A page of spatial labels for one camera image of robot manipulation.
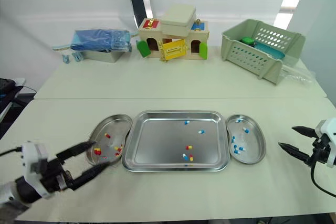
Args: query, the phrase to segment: white table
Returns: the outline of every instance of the white table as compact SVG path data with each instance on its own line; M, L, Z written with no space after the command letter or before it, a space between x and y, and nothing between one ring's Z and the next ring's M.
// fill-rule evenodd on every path
M50 157L84 140L105 117L134 118L147 109L215 110L256 120L266 139L265 158L256 165L232 159L221 172L132 173L121 164L78 189L39 200L19 220L120 222L246 218L335 212L336 200L318 190L310 169L279 146L285 142L312 153L313 139L291 129L315 127L336 116L327 98L35 100L0 141L6 150L31 140L45 143ZM66 167L74 176L89 165L83 155ZM19 154L1 158L0 184L22 175ZM336 172L316 169L318 183L336 192Z
M304 85L291 79L277 86L229 61L219 47L210 47L208 60L143 59L134 49L116 63L84 60L62 64L35 99L154 99L154 98L283 98L326 97L317 82ZM305 68L302 61L298 67Z

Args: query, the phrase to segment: metal container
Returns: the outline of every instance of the metal container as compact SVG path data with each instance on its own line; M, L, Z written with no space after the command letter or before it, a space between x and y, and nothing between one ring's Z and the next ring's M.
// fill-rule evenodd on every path
M222 170L229 162L225 120L214 111L141 112L122 162L133 172Z
M112 52L95 52L95 51L82 51L81 54L85 59L99 60L109 63L115 63L124 52L112 51Z
M89 163L95 165L109 161L111 166L116 165L122 156L131 126L132 119L123 114L112 115L101 121L89 138L89 141L96 142L86 151Z
M265 138L259 125L252 118L246 115L232 115L226 120L226 127L233 158L244 164L256 164L263 159L266 153Z

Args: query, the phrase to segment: yellow door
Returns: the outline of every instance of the yellow door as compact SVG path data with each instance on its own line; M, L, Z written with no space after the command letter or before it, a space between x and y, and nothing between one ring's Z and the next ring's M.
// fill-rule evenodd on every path
M165 43L162 45L163 55L166 60L171 60L186 54L185 40L180 39L177 41Z

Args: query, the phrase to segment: cable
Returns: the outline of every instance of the cable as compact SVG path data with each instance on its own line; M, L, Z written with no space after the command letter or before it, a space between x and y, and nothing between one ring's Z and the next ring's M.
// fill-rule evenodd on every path
M285 220L284 222L280 223L280 224L285 224L286 222L290 221L290 219Z
M23 86L23 87L33 90L35 92L35 94L37 93L37 91L35 89L32 89L32 88L27 87L27 86Z
M314 179L314 171L315 171L315 166L316 166L316 162L317 160L319 159L320 157L320 150L317 151L314 159L313 159L313 163L311 165L311 170L310 170L310 177L311 177L311 181L313 181L313 184L319 188L322 192L326 193L326 194L329 194L330 196L332 197L335 197L336 198L336 195L335 194L332 194L331 192L323 189L322 187L320 187L316 182L315 182L315 179Z
M22 147L16 147L14 149L10 149L10 150L7 150L5 152L0 153L0 157L6 155L8 153L11 153L11 152L21 152L21 151L22 151Z

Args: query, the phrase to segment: plastic basket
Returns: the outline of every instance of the plastic basket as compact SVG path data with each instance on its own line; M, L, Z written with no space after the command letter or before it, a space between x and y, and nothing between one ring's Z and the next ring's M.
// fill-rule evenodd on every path
M222 60L229 60L258 75L258 78L278 84L282 65L294 66L301 55L305 37L264 22L248 19L222 33ZM244 37L253 38L285 54L281 60L254 47L239 42Z

